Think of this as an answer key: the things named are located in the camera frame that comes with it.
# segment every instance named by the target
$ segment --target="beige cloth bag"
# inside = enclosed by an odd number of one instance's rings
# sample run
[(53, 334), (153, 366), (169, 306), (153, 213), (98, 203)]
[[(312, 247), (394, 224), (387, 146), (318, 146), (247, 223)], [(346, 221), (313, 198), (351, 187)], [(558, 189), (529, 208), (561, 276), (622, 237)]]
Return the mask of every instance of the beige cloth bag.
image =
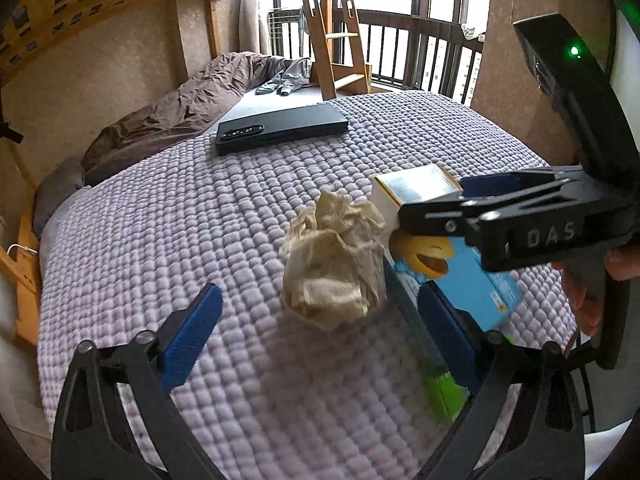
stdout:
[(290, 253), (282, 298), (294, 313), (323, 330), (365, 317), (385, 299), (376, 241), (385, 221), (371, 202), (322, 191), (291, 223), (280, 248)]

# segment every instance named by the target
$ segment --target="finger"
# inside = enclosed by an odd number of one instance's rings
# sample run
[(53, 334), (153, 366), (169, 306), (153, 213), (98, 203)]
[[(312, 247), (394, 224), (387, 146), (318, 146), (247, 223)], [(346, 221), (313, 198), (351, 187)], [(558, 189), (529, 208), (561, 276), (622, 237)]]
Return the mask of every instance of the finger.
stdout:
[(604, 308), (598, 300), (585, 298), (581, 309), (575, 314), (580, 330), (586, 335), (595, 335), (602, 319), (603, 310)]
[(562, 275), (562, 290), (571, 304), (574, 314), (581, 309), (584, 298), (587, 296), (587, 288), (580, 283), (570, 271), (566, 270)]
[(619, 282), (640, 276), (640, 245), (627, 244), (607, 251), (604, 264), (609, 275)]

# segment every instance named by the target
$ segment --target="brown blanket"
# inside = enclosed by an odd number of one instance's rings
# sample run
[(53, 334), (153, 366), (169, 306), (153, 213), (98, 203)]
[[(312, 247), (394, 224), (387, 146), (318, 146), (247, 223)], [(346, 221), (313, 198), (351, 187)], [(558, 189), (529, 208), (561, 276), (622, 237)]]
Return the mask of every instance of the brown blanket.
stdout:
[(252, 52), (217, 57), (178, 89), (103, 129), (82, 159), (85, 184), (96, 186), (148, 156), (203, 133), (245, 92), (283, 68), (281, 57)]

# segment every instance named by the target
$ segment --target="white curtain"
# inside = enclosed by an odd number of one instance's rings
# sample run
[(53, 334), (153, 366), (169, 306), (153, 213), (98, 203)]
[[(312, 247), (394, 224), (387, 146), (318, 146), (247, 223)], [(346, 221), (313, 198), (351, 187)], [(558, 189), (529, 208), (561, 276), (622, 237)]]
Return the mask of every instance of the white curtain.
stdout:
[(271, 40), (265, 9), (260, 0), (240, 0), (238, 33), (240, 50), (271, 55)]

